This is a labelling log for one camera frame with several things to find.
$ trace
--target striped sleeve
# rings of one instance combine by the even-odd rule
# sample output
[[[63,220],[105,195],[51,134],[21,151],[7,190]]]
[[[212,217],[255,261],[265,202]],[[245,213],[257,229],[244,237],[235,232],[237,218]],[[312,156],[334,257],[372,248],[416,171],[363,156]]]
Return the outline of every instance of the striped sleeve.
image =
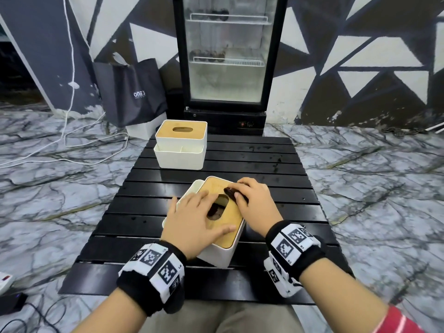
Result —
[[[425,333],[416,323],[392,306],[373,333]]]

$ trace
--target hand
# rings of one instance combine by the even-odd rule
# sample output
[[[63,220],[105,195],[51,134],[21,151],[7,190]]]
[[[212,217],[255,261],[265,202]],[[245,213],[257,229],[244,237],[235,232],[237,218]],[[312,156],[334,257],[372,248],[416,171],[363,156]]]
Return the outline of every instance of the hand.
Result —
[[[176,211],[177,197],[174,196],[160,239],[176,246],[186,259],[192,259],[219,237],[235,231],[235,225],[207,229],[207,214],[217,198],[217,194],[208,195],[207,190],[189,194],[182,199]]]
[[[248,204],[239,193],[235,193],[236,203],[245,221],[250,227],[265,237],[270,228],[283,218],[271,198],[268,186],[252,178],[242,178],[237,183],[228,185],[247,196]]]

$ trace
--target black table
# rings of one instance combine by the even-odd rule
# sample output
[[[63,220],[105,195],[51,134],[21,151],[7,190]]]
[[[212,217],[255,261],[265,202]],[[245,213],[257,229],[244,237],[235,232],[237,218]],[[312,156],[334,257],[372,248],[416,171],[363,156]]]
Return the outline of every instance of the black table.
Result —
[[[324,238],[327,257],[352,274],[290,139],[208,135],[200,171],[160,169],[155,143],[148,141],[59,293],[109,295],[123,264],[144,244],[158,241],[169,198],[212,175],[229,181],[249,176],[267,184],[282,216]],[[189,262],[186,298],[312,305],[304,290],[291,298],[279,295],[264,270],[266,257],[264,238],[246,226],[228,269],[200,259]]]

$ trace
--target pants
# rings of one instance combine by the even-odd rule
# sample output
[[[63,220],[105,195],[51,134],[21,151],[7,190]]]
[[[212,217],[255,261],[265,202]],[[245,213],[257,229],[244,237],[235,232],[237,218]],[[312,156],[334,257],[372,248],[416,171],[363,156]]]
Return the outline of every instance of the pants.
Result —
[[[159,312],[139,333],[304,333],[291,306],[185,301],[175,314]]]

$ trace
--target oval opening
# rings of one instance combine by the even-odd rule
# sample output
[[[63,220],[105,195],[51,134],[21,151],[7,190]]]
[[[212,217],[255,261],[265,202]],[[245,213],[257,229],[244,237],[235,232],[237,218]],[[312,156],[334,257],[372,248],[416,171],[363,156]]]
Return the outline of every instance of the oval opening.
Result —
[[[225,207],[228,204],[228,196],[224,194],[219,194],[216,201],[214,201],[210,210],[208,211],[207,218],[212,221],[216,221],[222,217],[222,214],[225,211]]]
[[[192,132],[193,129],[191,127],[176,126],[173,128],[173,131],[175,131],[175,132]]]

